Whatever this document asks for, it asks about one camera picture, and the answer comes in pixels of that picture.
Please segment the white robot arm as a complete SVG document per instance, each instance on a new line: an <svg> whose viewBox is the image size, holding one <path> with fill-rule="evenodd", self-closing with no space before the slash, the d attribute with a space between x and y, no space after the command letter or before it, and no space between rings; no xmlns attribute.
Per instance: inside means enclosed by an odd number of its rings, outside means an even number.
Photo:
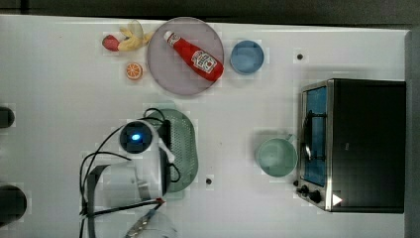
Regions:
<svg viewBox="0 0 420 238"><path fill-rule="evenodd" d="M145 117L114 132L124 151L122 163L88 167L81 195L89 238L96 238L97 216L157 203L173 183L170 122L161 120L157 128L156 121Z"/></svg>

